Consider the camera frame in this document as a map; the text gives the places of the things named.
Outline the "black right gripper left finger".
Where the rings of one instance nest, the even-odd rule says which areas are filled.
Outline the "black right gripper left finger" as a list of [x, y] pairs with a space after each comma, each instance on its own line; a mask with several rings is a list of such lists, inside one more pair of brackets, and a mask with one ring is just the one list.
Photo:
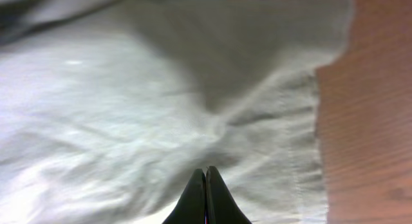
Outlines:
[[196, 169], [163, 224], [205, 224], [205, 175]]

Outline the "khaki shorts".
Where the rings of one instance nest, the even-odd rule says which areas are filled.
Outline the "khaki shorts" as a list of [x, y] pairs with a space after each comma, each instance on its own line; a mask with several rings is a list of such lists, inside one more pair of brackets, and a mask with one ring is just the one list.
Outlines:
[[353, 0], [1, 0], [1, 222], [161, 223], [216, 167], [253, 223], [326, 223], [316, 69]]

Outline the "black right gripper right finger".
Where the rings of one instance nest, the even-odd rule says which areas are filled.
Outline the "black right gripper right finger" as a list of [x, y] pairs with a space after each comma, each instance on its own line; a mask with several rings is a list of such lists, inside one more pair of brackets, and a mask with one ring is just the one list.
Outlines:
[[206, 203], [208, 224], [252, 224], [242, 213], [215, 166], [206, 174]]

